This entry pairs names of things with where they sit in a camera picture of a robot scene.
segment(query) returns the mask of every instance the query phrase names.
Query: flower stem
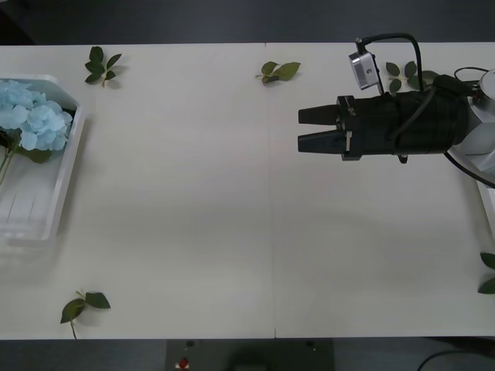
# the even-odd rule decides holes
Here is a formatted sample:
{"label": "flower stem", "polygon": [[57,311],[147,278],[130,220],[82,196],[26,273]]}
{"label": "flower stem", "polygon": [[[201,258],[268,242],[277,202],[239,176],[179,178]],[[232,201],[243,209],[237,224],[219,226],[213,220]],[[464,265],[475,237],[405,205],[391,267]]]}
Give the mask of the flower stem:
{"label": "flower stem", "polygon": [[15,147],[14,147],[14,149],[12,149],[10,154],[6,155],[3,158],[2,164],[0,165],[0,172],[2,172],[3,167],[5,165],[5,162],[7,162],[7,166],[5,167],[5,170],[3,171],[3,174],[2,174],[2,178],[0,179],[0,186],[2,185],[3,180],[5,179],[5,175],[7,174],[7,170],[9,169],[10,162],[12,161],[12,157],[14,157],[15,153],[17,152],[17,150],[19,148],[19,143],[20,143],[20,139],[15,143]]}
{"label": "flower stem", "polygon": [[72,329],[72,335],[77,340],[76,330],[74,330],[74,322],[70,321],[70,328]]}

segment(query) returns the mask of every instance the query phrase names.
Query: leaf stem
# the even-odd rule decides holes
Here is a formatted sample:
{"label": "leaf stem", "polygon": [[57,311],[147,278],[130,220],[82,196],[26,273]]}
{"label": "leaf stem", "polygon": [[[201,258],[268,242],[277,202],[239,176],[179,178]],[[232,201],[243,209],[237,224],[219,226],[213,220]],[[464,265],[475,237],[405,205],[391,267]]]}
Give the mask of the leaf stem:
{"label": "leaf stem", "polygon": [[107,67],[105,67],[105,72],[103,74],[103,81],[101,82],[101,86],[103,88],[105,88],[105,81],[107,80],[107,72],[108,72]]}
{"label": "leaf stem", "polygon": [[74,322],[70,321],[70,328],[72,329],[72,335],[77,340],[76,330],[74,330]]}

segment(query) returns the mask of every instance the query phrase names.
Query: green leaf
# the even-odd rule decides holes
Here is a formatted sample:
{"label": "green leaf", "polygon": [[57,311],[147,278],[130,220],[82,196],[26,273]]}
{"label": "green leaf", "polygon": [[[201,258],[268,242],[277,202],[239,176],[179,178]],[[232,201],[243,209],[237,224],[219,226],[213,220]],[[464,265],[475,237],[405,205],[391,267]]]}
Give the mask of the green leaf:
{"label": "green leaf", "polygon": [[480,294],[495,294],[495,278],[489,279],[478,289]]}
{"label": "green leaf", "polygon": [[99,62],[88,62],[85,64],[86,66],[86,69],[88,71],[90,71],[91,73],[99,73],[100,76],[102,73],[105,72],[105,67],[103,67],[103,64],[99,63]]}
{"label": "green leaf", "polygon": [[84,310],[84,300],[83,299],[74,299],[69,301],[62,310],[62,318],[60,319],[60,323],[66,323],[73,321],[77,318]]}
{"label": "green leaf", "polygon": [[267,62],[261,68],[261,73],[263,73],[264,75],[270,75],[273,72],[273,70],[276,68],[276,66],[278,66],[278,63]]}
{"label": "green leaf", "polygon": [[436,72],[434,71],[423,71],[423,80],[428,84],[431,85],[433,83],[433,80],[435,77],[439,76]]}
{"label": "green leaf", "polygon": [[299,66],[301,66],[301,63],[299,62],[290,62],[283,64],[273,73],[273,76],[280,77],[280,80],[282,81],[289,81],[295,76],[299,69]]}
{"label": "green leaf", "polygon": [[413,77],[416,74],[416,71],[418,71],[418,68],[416,66],[416,63],[413,61],[409,62],[408,64],[405,65],[404,67],[404,75],[409,79]]}
{"label": "green leaf", "polygon": [[410,77],[408,79],[408,85],[412,87],[414,90],[419,90],[419,79],[416,75],[413,77]]}
{"label": "green leaf", "polygon": [[390,91],[390,94],[395,95],[402,87],[402,81],[399,79],[393,79],[390,82],[390,86],[388,87],[388,91]]}
{"label": "green leaf", "polygon": [[263,78],[261,79],[261,81],[263,81],[264,84],[273,83],[274,81],[279,81],[279,80],[280,77],[278,76],[263,76]]}
{"label": "green leaf", "polygon": [[93,46],[90,51],[90,60],[93,62],[103,62],[103,49],[99,46]]}
{"label": "green leaf", "polygon": [[399,70],[399,67],[397,66],[397,64],[387,62],[387,64],[385,64],[385,66],[387,67],[387,72],[390,75],[399,76],[401,74],[401,70]]}
{"label": "green leaf", "polygon": [[92,73],[90,76],[86,77],[85,82],[93,83],[95,81],[98,81],[100,77],[101,77],[101,73]]}
{"label": "green leaf", "polygon": [[17,148],[17,153],[29,158],[32,162],[35,162],[36,164],[44,164],[50,159],[50,157],[52,157],[51,151],[40,151],[39,149],[33,149],[31,151],[28,151],[23,147]]}
{"label": "green leaf", "polygon": [[110,309],[110,303],[101,292],[87,292],[86,304],[98,309]]}
{"label": "green leaf", "polygon": [[111,57],[109,60],[108,60],[108,63],[107,63],[107,70],[112,67],[117,61],[118,59],[121,57],[122,55],[121,54],[115,54],[113,57]]}
{"label": "green leaf", "polygon": [[495,269],[495,254],[481,253],[481,260],[488,268]]}
{"label": "green leaf", "polygon": [[115,72],[114,71],[108,71],[107,76],[105,76],[105,80],[111,80],[115,77]]}

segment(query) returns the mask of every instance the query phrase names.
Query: black floor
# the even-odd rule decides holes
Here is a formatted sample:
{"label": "black floor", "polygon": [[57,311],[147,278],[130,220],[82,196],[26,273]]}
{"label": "black floor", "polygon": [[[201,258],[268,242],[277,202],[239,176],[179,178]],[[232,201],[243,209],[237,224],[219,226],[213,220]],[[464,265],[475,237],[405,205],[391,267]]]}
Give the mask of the black floor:
{"label": "black floor", "polygon": [[349,42],[381,32],[495,41],[494,0],[8,0],[0,9],[36,44]]}

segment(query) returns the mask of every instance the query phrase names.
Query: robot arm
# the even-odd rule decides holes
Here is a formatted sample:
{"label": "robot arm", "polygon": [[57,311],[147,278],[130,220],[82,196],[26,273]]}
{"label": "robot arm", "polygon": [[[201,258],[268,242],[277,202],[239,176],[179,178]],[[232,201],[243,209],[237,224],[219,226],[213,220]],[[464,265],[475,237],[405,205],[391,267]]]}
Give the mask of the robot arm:
{"label": "robot arm", "polygon": [[[420,91],[395,96],[384,92],[375,56],[365,46],[391,37],[412,41]],[[363,155],[397,155],[406,163],[409,155],[448,155],[447,151],[460,144],[479,124],[470,120],[470,101],[476,103],[486,98],[481,89],[447,75],[436,77],[430,87],[423,89],[421,55],[412,36],[387,34],[358,39],[356,44],[357,52],[350,56],[350,64],[357,83],[361,90],[378,85],[380,95],[366,99],[342,96],[336,104],[300,110],[300,124],[335,126],[332,131],[299,136],[300,152],[340,154],[344,161],[356,161]],[[491,181],[478,179],[466,167],[455,165],[495,188]]]}

